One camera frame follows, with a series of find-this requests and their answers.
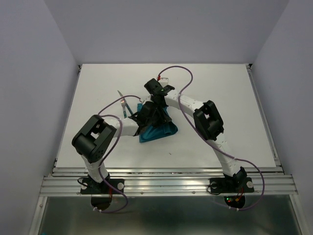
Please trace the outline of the teal cloth napkin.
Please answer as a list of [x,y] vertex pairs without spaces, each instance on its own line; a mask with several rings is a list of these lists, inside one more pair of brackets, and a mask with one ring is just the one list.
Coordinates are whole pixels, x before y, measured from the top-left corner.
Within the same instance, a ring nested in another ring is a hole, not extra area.
[[139,142],[149,142],[157,139],[172,136],[178,132],[178,127],[172,122],[168,122],[159,127],[148,126],[141,134],[135,134],[139,136]]

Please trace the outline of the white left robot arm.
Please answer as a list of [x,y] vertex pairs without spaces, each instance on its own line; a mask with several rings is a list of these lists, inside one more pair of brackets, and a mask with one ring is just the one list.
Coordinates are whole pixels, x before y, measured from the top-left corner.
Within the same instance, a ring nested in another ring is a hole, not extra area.
[[167,105],[145,102],[141,108],[130,117],[119,119],[109,116],[105,120],[100,115],[93,115],[72,139],[72,146],[82,156],[91,177],[92,187],[98,193],[105,192],[109,187],[108,172],[104,159],[110,154],[107,151],[112,139],[121,136],[139,136],[140,142],[156,140],[166,136],[162,133],[167,128],[164,125],[172,119],[167,113]]

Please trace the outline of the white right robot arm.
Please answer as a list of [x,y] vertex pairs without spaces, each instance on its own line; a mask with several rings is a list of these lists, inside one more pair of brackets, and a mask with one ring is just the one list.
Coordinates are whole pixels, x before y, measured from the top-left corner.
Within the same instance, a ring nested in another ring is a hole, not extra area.
[[224,136],[224,121],[215,103],[211,100],[202,102],[189,98],[173,86],[166,85],[163,87],[154,78],[148,81],[144,88],[150,94],[150,98],[145,103],[154,104],[165,118],[167,118],[167,115],[163,108],[169,106],[179,109],[184,117],[190,116],[193,118],[192,127],[213,148],[220,161],[226,188],[230,191],[239,189],[243,185],[247,174],[238,163],[238,159],[227,153],[229,146]]

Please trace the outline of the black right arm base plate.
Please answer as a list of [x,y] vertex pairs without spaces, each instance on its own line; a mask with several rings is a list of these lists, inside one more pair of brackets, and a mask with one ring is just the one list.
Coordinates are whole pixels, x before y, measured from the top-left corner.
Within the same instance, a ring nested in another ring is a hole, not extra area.
[[213,194],[238,193],[242,192],[242,190],[243,193],[254,192],[252,179],[249,177],[244,178],[240,183],[236,183],[233,180],[226,178],[210,178],[207,189]]

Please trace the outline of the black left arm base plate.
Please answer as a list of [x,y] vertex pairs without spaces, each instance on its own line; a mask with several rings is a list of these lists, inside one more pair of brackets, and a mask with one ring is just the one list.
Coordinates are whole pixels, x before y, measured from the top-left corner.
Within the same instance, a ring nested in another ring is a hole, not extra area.
[[[112,190],[107,184],[104,182],[98,183],[94,181],[90,177],[81,177],[78,178],[77,182],[80,184],[81,189],[80,193],[82,195],[92,195],[92,194],[119,194],[118,192]],[[108,180],[109,184],[118,189],[118,184],[123,184],[125,183],[124,179],[109,179]],[[122,186],[121,189],[118,189],[120,191],[124,191],[124,186]]]

